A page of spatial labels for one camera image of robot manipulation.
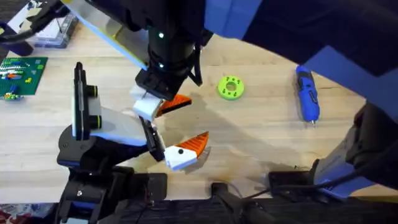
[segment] blue screwdriver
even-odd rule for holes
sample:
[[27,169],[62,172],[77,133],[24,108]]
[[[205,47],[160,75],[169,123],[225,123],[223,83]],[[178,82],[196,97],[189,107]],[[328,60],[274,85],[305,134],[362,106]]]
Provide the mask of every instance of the blue screwdriver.
[[315,122],[319,118],[318,93],[315,89],[315,82],[311,71],[303,66],[296,68],[298,97],[300,98],[301,112],[306,122],[311,122],[315,127]]

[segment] orange gripper pad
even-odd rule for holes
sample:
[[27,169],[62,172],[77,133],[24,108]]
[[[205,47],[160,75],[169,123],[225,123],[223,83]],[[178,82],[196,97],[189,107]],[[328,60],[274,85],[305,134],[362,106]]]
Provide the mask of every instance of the orange gripper pad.
[[199,157],[200,154],[203,152],[203,150],[205,150],[208,139],[209,139],[209,132],[207,131],[185,142],[181,142],[180,144],[175,146],[182,147],[184,149],[193,150],[196,152],[197,157]]
[[190,104],[192,104],[191,98],[184,95],[175,95],[172,101],[166,101],[162,104],[157,111],[156,117]]

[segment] green gear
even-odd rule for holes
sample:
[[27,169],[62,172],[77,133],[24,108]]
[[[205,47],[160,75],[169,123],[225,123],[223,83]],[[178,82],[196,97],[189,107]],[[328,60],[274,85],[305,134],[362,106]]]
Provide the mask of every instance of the green gear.
[[236,100],[242,96],[244,85],[240,78],[234,76],[223,77],[218,82],[218,93],[226,100]]

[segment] wooden table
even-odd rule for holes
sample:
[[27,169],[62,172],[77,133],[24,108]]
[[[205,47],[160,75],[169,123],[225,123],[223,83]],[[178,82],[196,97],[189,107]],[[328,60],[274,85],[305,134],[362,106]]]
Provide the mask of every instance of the wooden table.
[[[0,101],[0,203],[59,200],[68,170],[56,162],[58,137],[71,123],[76,62],[83,63],[88,83],[98,85],[103,106],[130,113],[133,105],[129,90],[139,69],[82,25],[66,50],[36,49],[32,56],[49,57],[36,95]],[[242,195],[253,194],[263,189],[270,170],[309,169],[344,138],[364,99],[316,75],[322,113],[316,129],[306,127],[294,92],[295,67],[266,50],[214,36],[201,56],[203,86],[187,80],[180,90],[193,104],[157,120],[166,145],[210,131],[208,156],[178,172],[149,154],[123,164],[139,172],[168,173],[168,199],[208,198],[210,184],[220,180]],[[226,75],[245,84],[237,101],[216,92]],[[374,186],[355,195],[395,193]]]

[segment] light wood surface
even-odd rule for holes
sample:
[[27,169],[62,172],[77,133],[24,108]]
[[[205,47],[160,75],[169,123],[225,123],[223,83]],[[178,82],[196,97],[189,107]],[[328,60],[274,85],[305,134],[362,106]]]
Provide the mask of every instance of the light wood surface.
[[[88,83],[98,85],[103,106],[130,113],[133,105],[129,90],[139,69],[81,24],[66,50],[36,49],[32,56],[49,57],[36,95],[0,101],[0,203],[59,200],[68,171],[56,163],[58,137],[71,122],[77,61]],[[263,188],[270,170],[309,169],[344,138],[364,100],[316,75],[321,116],[316,129],[306,127],[294,92],[295,66],[266,50],[214,36],[201,57],[203,86],[187,80],[180,90],[193,104],[157,120],[166,145],[209,131],[208,156],[178,172],[147,154],[123,164],[139,172],[168,173],[168,199],[208,198],[210,184],[218,180],[242,195],[253,194]],[[216,92],[226,75],[245,84],[237,101],[223,100]],[[355,193],[392,194],[381,186]]]

